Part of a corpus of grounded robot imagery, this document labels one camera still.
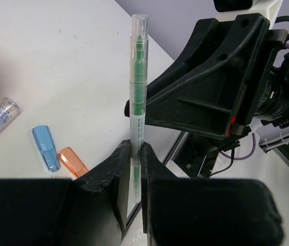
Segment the green thin highlighter pen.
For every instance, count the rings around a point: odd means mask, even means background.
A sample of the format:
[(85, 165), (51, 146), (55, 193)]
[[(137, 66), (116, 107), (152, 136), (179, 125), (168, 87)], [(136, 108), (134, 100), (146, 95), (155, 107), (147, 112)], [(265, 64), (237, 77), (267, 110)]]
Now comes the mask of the green thin highlighter pen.
[(145, 136), (148, 71), (148, 16), (132, 15), (130, 37), (129, 119), (131, 143), (131, 193), (134, 203), (141, 201), (140, 151)]

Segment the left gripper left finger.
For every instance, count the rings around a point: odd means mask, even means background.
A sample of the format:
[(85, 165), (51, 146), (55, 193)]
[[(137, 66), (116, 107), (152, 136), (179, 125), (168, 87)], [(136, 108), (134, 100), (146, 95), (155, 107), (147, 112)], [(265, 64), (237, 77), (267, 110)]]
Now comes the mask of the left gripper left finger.
[(0, 179), (0, 245), (120, 245), (130, 142), (76, 180)]

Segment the blue translucent eraser case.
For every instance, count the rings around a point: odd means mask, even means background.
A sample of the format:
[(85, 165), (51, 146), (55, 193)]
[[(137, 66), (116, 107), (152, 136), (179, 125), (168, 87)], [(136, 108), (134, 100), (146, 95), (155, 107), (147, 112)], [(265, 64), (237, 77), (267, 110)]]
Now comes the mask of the blue translucent eraser case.
[(48, 126), (39, 125), (34, 127), (32, 135), (48, 171), (57, 172), (61, 165)]

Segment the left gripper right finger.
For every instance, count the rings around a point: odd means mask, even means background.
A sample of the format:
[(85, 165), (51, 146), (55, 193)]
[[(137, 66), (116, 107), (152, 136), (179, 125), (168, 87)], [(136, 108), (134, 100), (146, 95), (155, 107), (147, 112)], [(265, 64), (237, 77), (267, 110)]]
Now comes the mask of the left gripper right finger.
[(282, 217), (255, 179), (179, 178), (148, 143), (141, 148), (148, 245), (281, 245)]

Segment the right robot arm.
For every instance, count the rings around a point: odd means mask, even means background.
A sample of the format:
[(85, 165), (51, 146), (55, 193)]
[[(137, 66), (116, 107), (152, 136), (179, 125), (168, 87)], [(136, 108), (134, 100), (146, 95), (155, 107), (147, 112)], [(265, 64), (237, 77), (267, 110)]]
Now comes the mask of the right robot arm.
[(215, 1), (147, 87), (147, 125), (187, 132), (203, 154), (236, 148), (253, 119), (289, 127), (289, 16), (281, 1)]

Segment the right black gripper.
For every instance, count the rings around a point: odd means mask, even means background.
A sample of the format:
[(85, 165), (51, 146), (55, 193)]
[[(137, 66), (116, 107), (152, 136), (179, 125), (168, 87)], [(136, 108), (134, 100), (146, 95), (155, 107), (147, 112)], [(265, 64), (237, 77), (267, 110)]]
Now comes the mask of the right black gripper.
[(252, 119), (284, 117), (288, 102), (273, 63), (288, 32), (268, 31), (259, 13), (197, 21), (179, 57), (148, 85), (145, 123), (225, 139), (247, 135)]

